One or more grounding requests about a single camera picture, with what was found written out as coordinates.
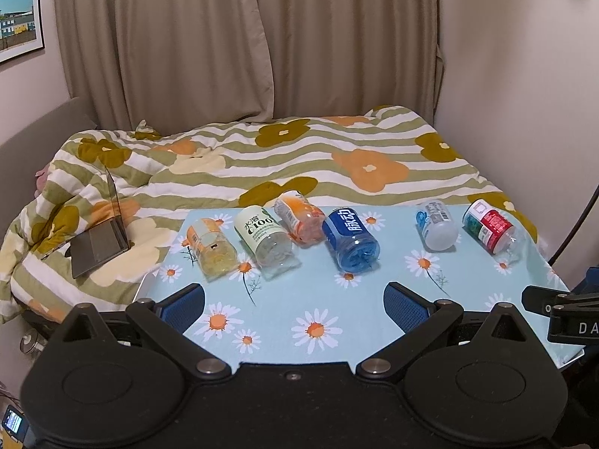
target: bottle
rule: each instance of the bottle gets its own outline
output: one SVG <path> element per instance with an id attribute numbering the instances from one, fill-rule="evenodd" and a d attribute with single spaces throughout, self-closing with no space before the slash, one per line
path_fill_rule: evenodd
<path id="1" fill-rule="evenodd" d="M 237 234 L 256 257 L 266 280 L 300 264 L 289 234 L 261 206 L 248 206 L 234 220 Z"/>
<path id="2" fill-rule="evenodd" d="M 322 230 L 344 272 L 359 274 L 372 268 L 377 261 L 380 245 L 353 209 L 334 210 L 322 223 Z"/>
<path id="3" fill-rule="evenodd" d="M 325 213 L 310 204 L 297 191 L 281 194 L 274 203 L 274 212 L 283 220 L 292 237 L 307 246 L 324 240 L 322 222 Z"/>
<path id="4" fill-rule="evenodd" d="M 420 204 L 416 213 L 416 226 L 426 247 L 433 251 L 451 248 L 459 235 L 447 206 L 438 199 Z"/>
<path id="5" fill-rule="evenodd" d="M 474 201 L 463 215 L 463 227 L 492 255 L 501 253 L 508 263 L 520 259 L 522 232 L 487 201 Z"/>
<path id="6" fill-rule="evenodd" d="M 214 280 L 237 268 L 237 250 L 229 243 L 215 220 L 202 218 L 187 230 L 191 246 L 206 280 Z"/>

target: curtain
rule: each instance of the curtain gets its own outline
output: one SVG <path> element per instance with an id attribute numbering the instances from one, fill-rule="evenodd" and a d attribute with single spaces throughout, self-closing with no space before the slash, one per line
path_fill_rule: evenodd
<path id="1" fill-rule="evenodd" d="M 402 104 L 432 123 L 442 69 L 437 0 L 258 0 L 258 7 L 275 117 Z"/>
<path id="2" fill-rule="evenodd" d="M 142 119 L 162 134 L 272 117 L 256 0 L 55 0 L 71 96 L 105 129 Z"/>

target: laptop keyboard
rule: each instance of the laptop keyboard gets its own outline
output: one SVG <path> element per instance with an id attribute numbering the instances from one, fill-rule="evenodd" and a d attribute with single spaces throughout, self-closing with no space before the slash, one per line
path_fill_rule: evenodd
<path id="1" fill-rule="evenodd" d="M 101 262 L 121 250 L 121 245 L 116 238 L 112 221 L 105 221 L 89 231 L 89 239 L 94 252 L 94 260 Z"/>

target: headboard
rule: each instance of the headboard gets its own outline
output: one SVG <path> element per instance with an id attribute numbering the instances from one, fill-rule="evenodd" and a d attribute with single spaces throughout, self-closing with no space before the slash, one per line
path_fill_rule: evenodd
<path id="1" fill-rule="evenodd" d="M 73 98 L 0 145 L 0 238 L 23 207 L 33 201 L 35 172 L 52 160 L 68 137 L 97 128 L 85 110 L 85 102 Z"/>

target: striped blanket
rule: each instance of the striped blanket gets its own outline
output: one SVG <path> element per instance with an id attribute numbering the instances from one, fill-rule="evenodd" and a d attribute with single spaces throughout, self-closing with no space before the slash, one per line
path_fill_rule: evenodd
<path id="1" fill-rule="evenodd" d="M 115 178 L 132 248 L 73 280 L 69 240 L 113 215 L 105 168 Z M 405 107 L 214 123 L 169 137 L 143 121 L 134 132 L 78 133 L 58 151 L 46 187 L 13 221 L 0 249 L 0 322 L 18 313 L 15 297 L 58 321 L 79 302 L 124 309 L 142 277 L 178 246 L 190 210 L 269 206 L 287 190 L 322 206 L 484 198 L 536 239 L 511 201 Z"/>

